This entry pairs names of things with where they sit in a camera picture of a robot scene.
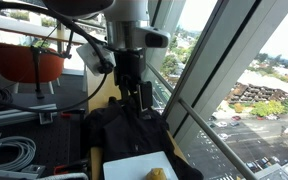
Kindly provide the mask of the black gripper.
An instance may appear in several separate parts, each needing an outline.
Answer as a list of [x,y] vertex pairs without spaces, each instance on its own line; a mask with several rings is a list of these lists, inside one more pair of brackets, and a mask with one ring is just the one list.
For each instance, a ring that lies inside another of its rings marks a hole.
[[146,69],[145,50],[118,51],[114,56],[114,81],[119,87],[121,101],[133,101],[139,112],[151,108],[152,83],[142,79],[142,73]]

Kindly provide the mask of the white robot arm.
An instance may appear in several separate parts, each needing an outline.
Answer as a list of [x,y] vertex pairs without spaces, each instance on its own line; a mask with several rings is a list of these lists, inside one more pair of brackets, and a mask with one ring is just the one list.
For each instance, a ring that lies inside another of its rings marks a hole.
[[[150,24],[148,0],[42,0],[63,24],[83,36],[77,49],[95,76],[113,73],[123,101],[132,98],[140,111],[153,105],[152,83],[142,80],[148,48],[165,48],[170,34]],[[75,21],[97,13],[106,20],[106,40],[98,42]]]

